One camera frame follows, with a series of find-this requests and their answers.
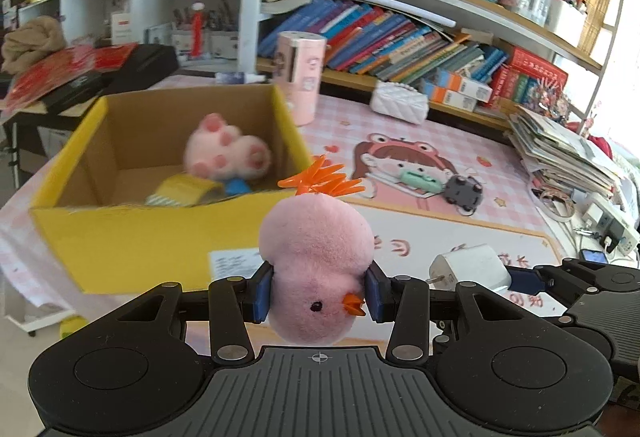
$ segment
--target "mint green object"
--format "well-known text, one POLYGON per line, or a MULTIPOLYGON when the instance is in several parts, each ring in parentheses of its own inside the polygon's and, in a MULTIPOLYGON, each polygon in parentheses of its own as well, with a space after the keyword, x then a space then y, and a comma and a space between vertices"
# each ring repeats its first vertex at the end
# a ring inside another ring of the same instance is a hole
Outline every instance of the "mint green object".
POLYGON ((411 170, 405 170, 400 176, 400 182, 413 188, 419 188, 429 193, 441 193, 443 185, 437 179, 429 177, 428 175, 411 172, 411 170))

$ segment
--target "stack of papers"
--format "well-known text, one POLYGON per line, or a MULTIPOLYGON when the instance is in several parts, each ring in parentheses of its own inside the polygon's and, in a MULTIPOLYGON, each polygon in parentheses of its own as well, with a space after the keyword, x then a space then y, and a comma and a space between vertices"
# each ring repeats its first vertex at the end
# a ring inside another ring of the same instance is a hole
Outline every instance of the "stack of papers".
POLYGON ((567 195, 574 190, 610 198, 624 172, 591 141, 548 118, 518 107, 508 137, 533 178, 567 195))

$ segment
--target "white tube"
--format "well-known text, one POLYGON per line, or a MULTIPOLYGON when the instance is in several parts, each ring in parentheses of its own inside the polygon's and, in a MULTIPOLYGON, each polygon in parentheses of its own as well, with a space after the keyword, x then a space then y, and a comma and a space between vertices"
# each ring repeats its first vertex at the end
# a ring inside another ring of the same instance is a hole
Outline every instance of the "white tube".
POLYGON ((426 20, 431 20, 432 22, 436 22, 437 24, 441 24, 444 27, 456 27, 455 21, 450 18, 445 18, 444 16, 440 16, 439 14, 431 13, 431 11, 423 10, 421 8, 416 8, 415 6, 411 6, 410 4, 405 4, 404 2, 398 2, 397 0, 364 0, 369 4, 377 4, 382 6, 383 8, 389 8, 390 10, 400 11, 401 13, 412 14, 413 16, 417 16, 419 18, 424 18, 426 20))

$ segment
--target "smartphone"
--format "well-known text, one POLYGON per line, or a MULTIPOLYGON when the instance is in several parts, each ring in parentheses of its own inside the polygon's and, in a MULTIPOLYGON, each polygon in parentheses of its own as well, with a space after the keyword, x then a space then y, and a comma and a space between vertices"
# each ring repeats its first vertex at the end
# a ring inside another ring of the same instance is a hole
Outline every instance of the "smartphone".
POLYGON ((580 260, 595 263, 609 263, 607 256, 602 251, 593 251, 592 249, 581 249, 580 260))

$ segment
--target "gray ribbed panel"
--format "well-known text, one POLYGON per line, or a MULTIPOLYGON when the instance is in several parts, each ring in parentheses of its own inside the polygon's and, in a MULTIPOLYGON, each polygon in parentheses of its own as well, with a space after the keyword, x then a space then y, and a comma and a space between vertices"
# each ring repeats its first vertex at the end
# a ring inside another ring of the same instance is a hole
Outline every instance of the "gray ribbed panel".
MULTIPOLYGON (((257 363, 217 372, 187 412, 138 437, 500 437, 460 417, 418 370, 376 351, 267 348, 257 363)), ((593 427, 564 433, 596 437, 593 427)), ((42 437, 71 437, 55 430, 42 437)))
POLYGON ((640 357, 640 291, 585 294, 567 311, 578 325, 596 329, 616 346, 617 358, 633 366, 640 357))

